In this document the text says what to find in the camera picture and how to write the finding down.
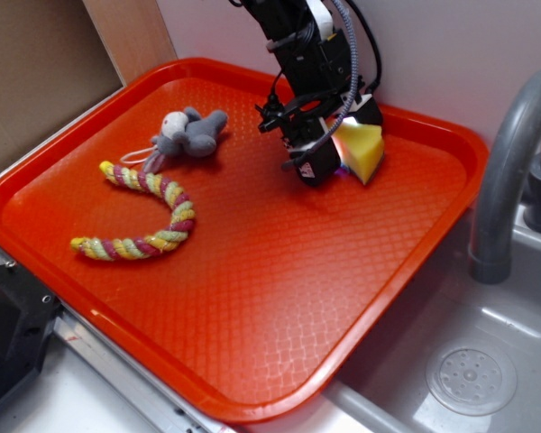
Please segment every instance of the faucet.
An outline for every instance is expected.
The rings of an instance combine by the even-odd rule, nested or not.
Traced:
[[[541,70],[515,97],[491,148],[469,244],[469,273],[476,281],[495,284],[509,277],[522,196],[526,225],[541,233],[541,151],[535,155],[540,143]]]

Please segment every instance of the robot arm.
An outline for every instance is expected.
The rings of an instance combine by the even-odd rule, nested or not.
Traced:
[[[382,116],[374,101],[362,104],[358,89],[352,89],[352,53],[344,32],[333,20],[322,0],[242,0],[242,5],[260,24],[269,40],[267,50],[280,65],[267,103],[261,113],[259,130],[279,128],[289,149],[290,162],[298,176],[312,186],[319,185],[340,167],[335,145],[326,137],[327,117],[341,111],[345,99],[356,104],[352,114],[358,122],[381,124]],[[283,105],[275,92],[278,78],[284,75],[294,97]]]

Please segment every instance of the stuffed animal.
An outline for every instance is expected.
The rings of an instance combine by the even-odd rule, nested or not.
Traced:
[[[162,163],[164,163],[165,157],[180,155],[182,151],[180,142],[186,140],[185,129],[187,124],[188,116],[181,111],[168,113],[164,117],[162,126],[160,127],[160,134],[151,138],[154,149],[151,156],[144,162],[142,171],[155,173],[160,169]]]
[[[185,108],[184,113],[167,114],[160,135],[151,140],[155,149],[144,162],[142,170],[155,173],[160,170],[165,157],[179,156],[182,150],[195,158],[210,155],[216,150],[216,139],[227,122],[228,115],[222,110],[215,110],[204,118],[191,106]]]

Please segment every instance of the tray rim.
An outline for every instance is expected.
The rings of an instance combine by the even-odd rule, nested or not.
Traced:
[[[222,78],[224,83],[237,83],[240,81],[242,91],[260,94],[257,89],[261,85],[268,86],[273,76],[262,72],[252,71],[229,65],[215,60],[208,59],[184,59],[175,60],[149,71],[131,85],[110,97],[92,113],[76,122],[74,125],[55,136],[50,142],[45,143],[39,150],[35,151],[29,158],[20,161],[0,178],[0,209],[14,196],[16,191],[23,188],[31,179],[43,173],[63,156],[71,153],[89,136],[98,131],[101,127],[117,118],[121,113],[127,111],[137,101],[144,98],[160,86],[180,78],[204,78],[212,80],[211,75],[215,71]],[[280,92],[288,93],[288,86],[281,83]],[[474,132],[457,124],[452,124],[430,116],[416,114],[407,110],[391,106],[381,106],[385,115],[386,125],[390,127],[392,134],[403,126],[408,126],[408,134],[400,135],[417,143],[436,147],[451,153],[463,165],[467,182],[457,197],[450,203],[445,212],[436,220],[435,224],[427,232],[425,237],[417,244],[407,259],[390,276],[389,281],[381,287],[380,292],[372,299],[369,305],[365,306],[363,313],[357,318],[353,325],[339,340],[337,345],[327,355],[307,380],[296,389],[295,392],[275,401],[266,404],[246,404],[230,401],[224,395],[211,395],[205,393],[202,386],[197,386],[194,372],[187,371],[181,374],[178,381],[177,392],[180,392],[192,404],[211,415],[214,418],[228,422],[254,422],[274,418],[282,413],[296,408],[302,402],[308,400],[324,386],[332,377],[346,357],[353,351],[353,348],[360,342],[362,337],[374,325],[374,322],[384,313],[393,299],[401,292],[404,285],[411,276],[423,264],[425,259],[435,249],[440,240],[447,234],[464,210],[471,205],[481,185],[482,173],[488,156],[488,150],[481,138]],[[424,136],[427,138],[432,134],[433,144],[423,143]],[[441,139],[449,142],[448,148],[444,145],[435,145]],[[57,144],[64,143],[64,146],[57,147]],[[33,273],[49,287],[60,287],[63,284],[77,289],[78,284],[68,275],[58,269],[52,269],[47,263],[36,260],[30,251],[29,245],[16,238],[11,230],[0,226],[0,245],[16,260],[27,266]],[[92,298],[88,300],[89,307],[95,307],[98,302]],[[103,332],[108,329],[106,320],[111,318],[101,317],[98,320],[90,320],[92,324]],[[140,344],[140,341],[130,336],[123,328],[115,327],[113,335],[110,336],[120,347],[128,346],[129,353],[132,347]],[[142,364],[147,364],[148,356],[139,356]],[[165,360],[153,358],[152,364],[156,367],[154,371],[159,377],[172,369],[172,365]]]

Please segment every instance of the braided rope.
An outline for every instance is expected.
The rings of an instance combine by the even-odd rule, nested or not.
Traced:
[[[100,164],[100,170],[116,186],[149,192],[162,199],[172,209],[170,225],[154,235],[133,239],[75,237],[70,241],[72,250],[95,260],[137,260],[167,253],[187,240],[188,232],[194,226],[195,211],[188,194],[177,182],[160,174],[129,170],[108,161]]]

